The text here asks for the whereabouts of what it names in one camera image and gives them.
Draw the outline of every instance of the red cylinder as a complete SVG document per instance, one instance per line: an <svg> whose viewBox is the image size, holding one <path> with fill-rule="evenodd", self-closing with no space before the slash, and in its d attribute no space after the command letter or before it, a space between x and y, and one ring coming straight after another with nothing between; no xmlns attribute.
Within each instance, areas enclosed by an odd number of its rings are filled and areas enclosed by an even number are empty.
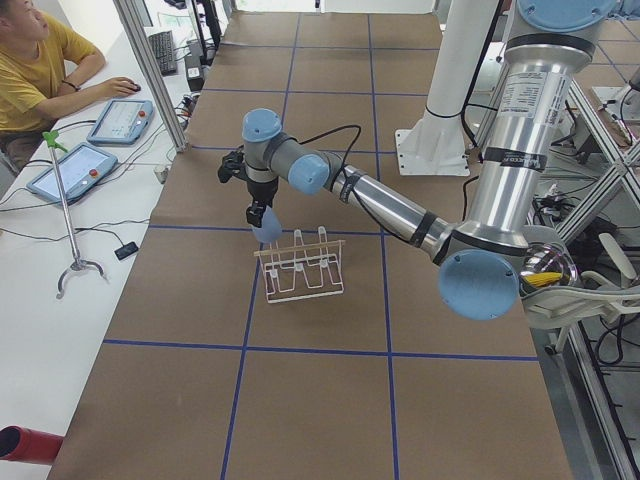
<svg viewBox="0 0 640 480"><path fill-rule="evenodd" d="M53 465L63 437L23 427L0 430L0 460Z"/></svg>

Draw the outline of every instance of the metal bowl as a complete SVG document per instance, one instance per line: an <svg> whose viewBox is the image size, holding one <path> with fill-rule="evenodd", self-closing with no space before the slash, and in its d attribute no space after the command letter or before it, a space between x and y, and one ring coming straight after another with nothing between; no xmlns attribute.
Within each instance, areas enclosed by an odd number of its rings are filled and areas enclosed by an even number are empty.
<svg viewBox="0 0 640 480"><path fill-rule="evenodd" d="M550 243L531 242L520 272L520 276L543 272L561 273L562 277L553 285L575 285L578 282L578 268L573 260L561 247ZM533 291L536 287L526 283L526 290Z"/></svg>

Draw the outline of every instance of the green clip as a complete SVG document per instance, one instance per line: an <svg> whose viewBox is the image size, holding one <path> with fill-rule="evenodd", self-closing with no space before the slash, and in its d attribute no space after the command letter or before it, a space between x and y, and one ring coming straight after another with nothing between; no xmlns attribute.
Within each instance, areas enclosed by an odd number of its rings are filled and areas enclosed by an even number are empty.
<svg viewBox="0 0 640 480"><path fill-rule="evenodd" d="M62 145L60 145L58 142L56 142L56 138L58 138L58 135L60 135L60 134L58 133L57 130L51 130L50 132L42 132L42 137L47 142L47 146L49 148L59 148L64 153L68 153L69 150L67 150Z"/></svg>

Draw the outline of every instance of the person's arm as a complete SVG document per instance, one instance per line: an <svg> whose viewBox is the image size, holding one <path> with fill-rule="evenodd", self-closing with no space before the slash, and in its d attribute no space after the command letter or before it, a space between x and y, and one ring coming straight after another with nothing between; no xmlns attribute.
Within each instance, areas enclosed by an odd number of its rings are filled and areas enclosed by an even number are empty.
<svg viewBox="0 0 640 480"><path fill-rule="evenodd" d="M133 80L126 77L111 78L79 92L46 98L33 107L40 115L51 120L71 115L99 100L128 97L138 91Z"/></svg>
<svg viewBox="0 0 640 480"><path fill-rule="evenodd" d="M78 64L78 67L64 79L76 87L80 87L84 82L98 73L106 65L104 55L100 50L96 50L91 55L87 55ZM67 83L62 83L58 88L57 96L69 95L76 90Z"/></svg>

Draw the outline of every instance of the tablet device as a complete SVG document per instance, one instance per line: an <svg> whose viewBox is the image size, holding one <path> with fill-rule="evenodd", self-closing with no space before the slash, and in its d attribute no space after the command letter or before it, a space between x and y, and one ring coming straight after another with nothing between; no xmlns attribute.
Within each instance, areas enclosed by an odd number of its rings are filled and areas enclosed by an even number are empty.
<svg viewBox="0 0 640 480"><path fill-rule="evenodd" d="M67 200L77 200L107 175L118 159L93 145L81 143L58 160ZM27 184L27 189L51 202L60 201L53 167Z"/></svg>
<svg viewBox="0 0 640 480"><path fill-rule="evenodd" d="M89 132L87 141L94 145L132 145L153 116L149 100L109 100Z"/></svg>

